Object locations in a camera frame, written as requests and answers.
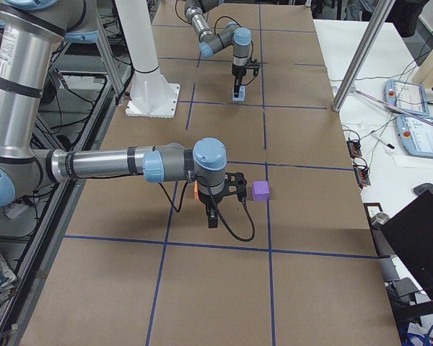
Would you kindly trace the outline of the orange foam block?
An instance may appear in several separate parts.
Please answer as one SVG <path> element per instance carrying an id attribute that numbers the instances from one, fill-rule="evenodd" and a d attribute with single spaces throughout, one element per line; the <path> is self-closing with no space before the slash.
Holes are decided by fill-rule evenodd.
<path id="1" fill-rule="evenodd" d="M 193 197 L 194 197 L 195 200 L 199 199 L 199 196 L 198 196 L 198 183 L 197 183 L 197 181 L 194 182 Z"/>

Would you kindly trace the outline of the white side table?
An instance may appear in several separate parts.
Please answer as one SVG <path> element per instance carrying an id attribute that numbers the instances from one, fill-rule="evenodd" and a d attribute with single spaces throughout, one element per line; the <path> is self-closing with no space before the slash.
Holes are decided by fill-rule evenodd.
<path id="1" fill-rule="evenodd" d="M 314 20 L 334 95 L 367 24 L 356 21 Z M 406 42 L 393 24 L 385 23 L 354 86 L 356 91 L 384 100 L 384 84 L 389 78 L 411 81 L 417 70 L 417 62 Z M 339 114 L 344 127 L 359 134 L 362 156 L 370 167 L 371 185 L 361 191 L 364 203 L 379 203 L 383 212 L 393 217 L 416 198 L 413 192 L 415 186 L 426 182 L 433 184 L 433 159 L 406 154 L 396 133 L 395 121 L 391 120 L 395 115 L 392 116 L 383 105 L 351 92 Z M 377 137 L 395 148 L 388 148 Z"/>

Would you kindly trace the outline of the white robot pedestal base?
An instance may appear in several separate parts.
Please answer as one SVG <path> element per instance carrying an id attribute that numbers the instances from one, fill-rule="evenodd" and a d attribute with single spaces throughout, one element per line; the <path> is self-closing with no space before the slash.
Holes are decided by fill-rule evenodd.
<path id="1" fill-rule="evenodd" d="M 134 77 L 126 114 L 133 117 L 172 118 L 180 93 L 162 75 L 146 1 L 117 1 Z"/>

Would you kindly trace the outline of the upper teach pendant tablet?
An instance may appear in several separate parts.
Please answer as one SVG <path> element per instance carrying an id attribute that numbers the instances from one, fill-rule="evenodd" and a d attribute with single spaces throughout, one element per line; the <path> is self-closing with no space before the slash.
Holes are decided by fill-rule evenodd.
<path id="1" fill-rule="evenodd" d="M 428 99 L 421 84 L 389 79 L 385 83 L 385 101 L 411 114 L 429 116 Z"/>

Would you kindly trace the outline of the black laptop monitor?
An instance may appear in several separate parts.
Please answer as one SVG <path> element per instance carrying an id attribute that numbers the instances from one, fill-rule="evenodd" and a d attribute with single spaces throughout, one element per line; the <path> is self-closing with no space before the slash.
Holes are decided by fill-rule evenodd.
<path id="1" fill-rule="evenodd" d="M 433 192 L 426 190 L 381 228 L 392 250 L 433 299 Z"/>

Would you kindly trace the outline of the light blue foam block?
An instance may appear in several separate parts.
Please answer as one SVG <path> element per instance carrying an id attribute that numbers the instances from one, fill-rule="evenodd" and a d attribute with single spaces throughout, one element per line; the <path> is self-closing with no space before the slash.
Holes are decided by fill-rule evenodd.
<path id="1" fill-rule="evenodd" d="M 245 86 L 233 86 L 232 101 L 243 102 L 245 100 Z"/>

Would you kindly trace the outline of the teach pendant tablet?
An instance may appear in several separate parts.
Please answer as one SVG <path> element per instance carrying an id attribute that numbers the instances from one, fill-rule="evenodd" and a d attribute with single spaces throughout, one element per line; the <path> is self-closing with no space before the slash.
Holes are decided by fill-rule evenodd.
<path id="1" fill-rule="evenodd" d="M 414 117 L 399 115 L 396 128 L 399 140 L 410 156 L 433 159 L 433 117 L 422 117 L 422 122 Z"/>
<path id="2" fill-rule="evenodd" d="M 385 83 L 385 101 L 411 114 L 429 116 L 428 99 L 421 84 L 389 79 Z"/>

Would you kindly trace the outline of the purple foam block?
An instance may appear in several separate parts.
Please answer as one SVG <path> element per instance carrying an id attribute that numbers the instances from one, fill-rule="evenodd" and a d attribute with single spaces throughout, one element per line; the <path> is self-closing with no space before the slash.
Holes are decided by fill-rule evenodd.
<path id="1" fill-rule="evenodd" d="M 266 180 L 254 181 L 252 185 L 252 196 L 254 201 L 266 202 L 270 198 L 270 188 Z"/>

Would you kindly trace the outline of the aluminium frame post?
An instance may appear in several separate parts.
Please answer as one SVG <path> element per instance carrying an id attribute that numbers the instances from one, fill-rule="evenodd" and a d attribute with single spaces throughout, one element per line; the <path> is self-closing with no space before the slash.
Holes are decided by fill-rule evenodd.
<path id="1" fill-rule="evenodd" d="M 349 64 L 349 67 L 344 75 L 344 79 L 342 80 L 336 96 L 334 97 L 332 103 L 332 110 L 334 112 L 339 112 L 342 108 L 347 94 L 351 91 L 352 85 L 357 79 L 358 73 L 360 72 L 365 59 L 370 52 L 394 3 L 395 0 L 384 0 L 378 2 L 374 14 L 370 18 L 362 39 L 360 40 L 351 63 Z"/>

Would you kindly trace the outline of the aluminium frame rail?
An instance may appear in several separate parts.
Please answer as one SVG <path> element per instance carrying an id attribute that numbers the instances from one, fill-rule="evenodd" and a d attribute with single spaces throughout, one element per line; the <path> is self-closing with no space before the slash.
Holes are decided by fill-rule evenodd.
<path id="1" fill-rule="evenodd" d="M 64 43 L 53 54 L 47 79 L 56 94 L 39 106 L 30 140 L 36 149 L 100 147 L 130 70 L 115 59 L 103 23 L 98 30 L 96 43 Z M 0 345 L 18 345 L 24 335 L 82 188 L 78 181 L 29 192 L 13 220 L 0 209 L 0 251 L 18 278 L 0 307 Z"/>

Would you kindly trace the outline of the lower teach pendant tablet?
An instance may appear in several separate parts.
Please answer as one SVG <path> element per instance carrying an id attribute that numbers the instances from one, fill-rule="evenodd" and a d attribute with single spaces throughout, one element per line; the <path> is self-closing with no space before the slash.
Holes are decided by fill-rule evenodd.
<path id="1" fill-rule="evenodd" d="M 433 117 L 422 117 L 422 122 L 414 117 L 399 115 L 396 128 L 399 140 L 410 156 L 433 159 Z"/>

